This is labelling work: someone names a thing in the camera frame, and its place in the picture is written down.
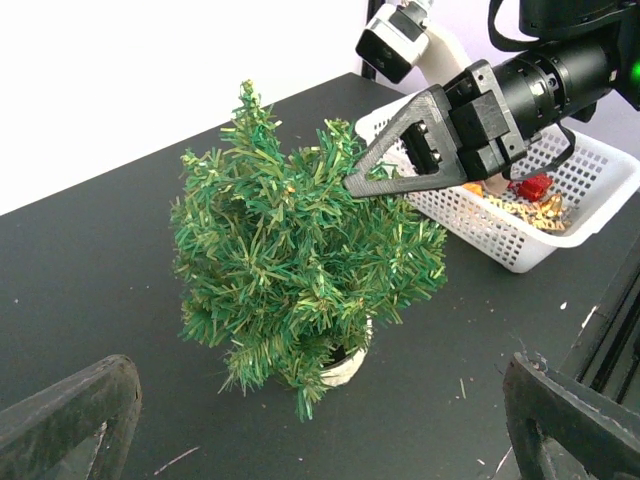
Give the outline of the red ball ornament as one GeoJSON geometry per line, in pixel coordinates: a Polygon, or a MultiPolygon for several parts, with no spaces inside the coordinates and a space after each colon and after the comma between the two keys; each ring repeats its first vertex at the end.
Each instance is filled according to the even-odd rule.
{"type": "Polygon", "coordinates": [[[553,180],[547,174],[539,174],[522,181],[516,190],[520,198],[529,202],[537,202],[545,197],[553,184],[553,180]]]}

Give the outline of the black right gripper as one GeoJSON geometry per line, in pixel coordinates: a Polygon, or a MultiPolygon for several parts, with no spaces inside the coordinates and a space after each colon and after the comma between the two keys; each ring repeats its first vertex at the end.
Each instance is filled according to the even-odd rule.
{"type": "Polygon", "coordinates": [[[344,180],[355,198],[441,190],[488,179],[522,160],[529,140],[519,130],[498,77],[479,60],[450,80],[379,107],[354,131],[366,149],[344,180]],[[372,180],[383,161],[405,168],[372,180]]]}

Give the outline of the gold bell ornament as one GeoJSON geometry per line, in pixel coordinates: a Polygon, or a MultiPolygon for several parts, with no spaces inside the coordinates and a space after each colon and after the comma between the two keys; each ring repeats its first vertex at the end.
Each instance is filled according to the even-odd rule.
{"type": "Polygon", "coordinates": [[[563,202],[561,193],[552,194],[540,204],[540,212],[546,218],[556,218],[563,212],[563,202]]]}

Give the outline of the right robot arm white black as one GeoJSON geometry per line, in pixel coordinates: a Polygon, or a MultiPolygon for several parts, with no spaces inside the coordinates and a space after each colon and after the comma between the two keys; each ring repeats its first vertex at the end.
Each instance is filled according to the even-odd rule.
{"type": "Polygon", "coordinates": [[[389,81],[418,69],[427,86],[369,142],[345,180],[356,197],[509,177],[548,126],[589,121],[611,91],[639,103],[635,1],[524,1],[521,39],[488,30],[509,54],[495,66],[471,61],[429,9],[427,1],[385,4],[358,42],[358,55],[389,81]]]}

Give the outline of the gold merry christmas sign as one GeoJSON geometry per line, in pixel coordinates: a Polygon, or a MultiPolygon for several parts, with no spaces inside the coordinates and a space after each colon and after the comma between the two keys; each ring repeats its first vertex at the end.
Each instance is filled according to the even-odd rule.
{"type": "Polygon", "coordinates": [[[493,195],[486,197],[492,205],[520,218],[538,230],[546,232],[565,231],[570,225],[570,221],[567,218],[567,208],[564,206],[564,202],[563,212],[560,216],[556,218],[546,218],[540,212],[540,204],[547,198],[537,202],[518,203],[515,201],[506,201],[493,195]]]}

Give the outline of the small green christmas tree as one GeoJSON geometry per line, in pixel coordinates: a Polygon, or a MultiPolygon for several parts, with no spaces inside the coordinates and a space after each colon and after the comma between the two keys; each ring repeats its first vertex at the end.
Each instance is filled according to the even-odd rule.
{"type": "Polygon", "coordinates": [[[226,388],[276,379],[301,420],[334,387],[329,369],[366,353],[375,323],[447,281],[447,234],[406,199],[357,199],[344,181],[364,152],[351,122],[328,119],[312,146],[285,151],[251,81],[221,148],[181,158],[171,207],[186,340],[225,345],[226,388]]]}

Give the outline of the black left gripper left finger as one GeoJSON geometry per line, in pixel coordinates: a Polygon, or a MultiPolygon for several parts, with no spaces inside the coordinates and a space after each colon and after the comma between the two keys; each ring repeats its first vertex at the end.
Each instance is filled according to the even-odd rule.
{"type": "Polygon", "coordinates": [[[136,365],[108,356],[1,412],[1,477],[119,479],[141,407],[136,365]]]}

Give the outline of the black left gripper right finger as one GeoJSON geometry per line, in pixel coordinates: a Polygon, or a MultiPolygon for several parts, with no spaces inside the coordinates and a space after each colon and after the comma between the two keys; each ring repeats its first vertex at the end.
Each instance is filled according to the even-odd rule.
{"type": "Polygon", "coordinates": [[[639,414],[516,352],[503,380],[522,479],[637,479],[639,414]]]}

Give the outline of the white plastic basket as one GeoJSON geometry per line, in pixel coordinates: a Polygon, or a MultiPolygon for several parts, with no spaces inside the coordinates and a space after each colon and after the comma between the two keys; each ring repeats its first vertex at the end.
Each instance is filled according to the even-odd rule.
{"type": "MultiPolygon", "coordinates": [[[[575,151],[558,170],[549,173],[547,195],[564,197],[570,225],[546,232],[492,205],[486,188],[453,187],[409,195],[409,201],[429,218],[474,246],[506,269],[525,273],[558,248],[574,248],[597,234],[639,188],[639,162],[633,156],[587,135],[575,135],[575,151]]],[[[496,196],[529,203],[517,187],[496,196]]]]}

